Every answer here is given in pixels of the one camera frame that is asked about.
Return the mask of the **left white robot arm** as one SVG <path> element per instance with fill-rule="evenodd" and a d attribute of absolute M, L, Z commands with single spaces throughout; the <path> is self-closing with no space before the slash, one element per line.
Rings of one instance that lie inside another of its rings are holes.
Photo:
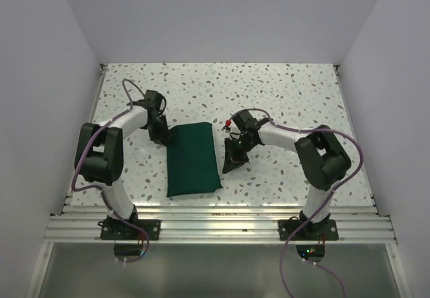
<path fill-rule="evenodd" d="M 162 94 L 147 90 L 141 100 L 131 100 L 128 108 L 113 118 L 81 126 L 71 191 L 100 191 L 107 207 L 107 221 L 118 221 L 116 231 L 127 240 L 138 235 L 140 224 L 135 205 L 120 181 L 124 169 L 124 140 L 136 130 L 146 130 L 151 142 L 167 146 L 166 106 Z"/>

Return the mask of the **green surgical drape cloth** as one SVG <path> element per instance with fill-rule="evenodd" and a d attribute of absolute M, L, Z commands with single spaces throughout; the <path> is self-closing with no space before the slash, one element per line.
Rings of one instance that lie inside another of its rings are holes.
<path fill-rule="evenodd" d="M 174 126 L 169 135 L 167 196 L 206 194 L 220 189 L 212 124 Z"/>

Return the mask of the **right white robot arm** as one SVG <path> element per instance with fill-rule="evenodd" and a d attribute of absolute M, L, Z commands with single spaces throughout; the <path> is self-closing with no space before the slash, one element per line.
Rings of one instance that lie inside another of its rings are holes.
<path fill-rule="evenodd" d="M 351 159 L 333 130 L 324 125 L 306 133 L 283 129 L 268 115 L 256 119 L 249 109 L 232 115 L 224 129 L 230 132 L 224 139 L 224 174 L 248 163 L 248 153 L 257 146 L 276 146 L 298 156 L 309 183 L 308 196 L 300 212 L 299 230 L 310 240 L 320 235 L 330 217 L 334 191 L 351 168 Z"/>

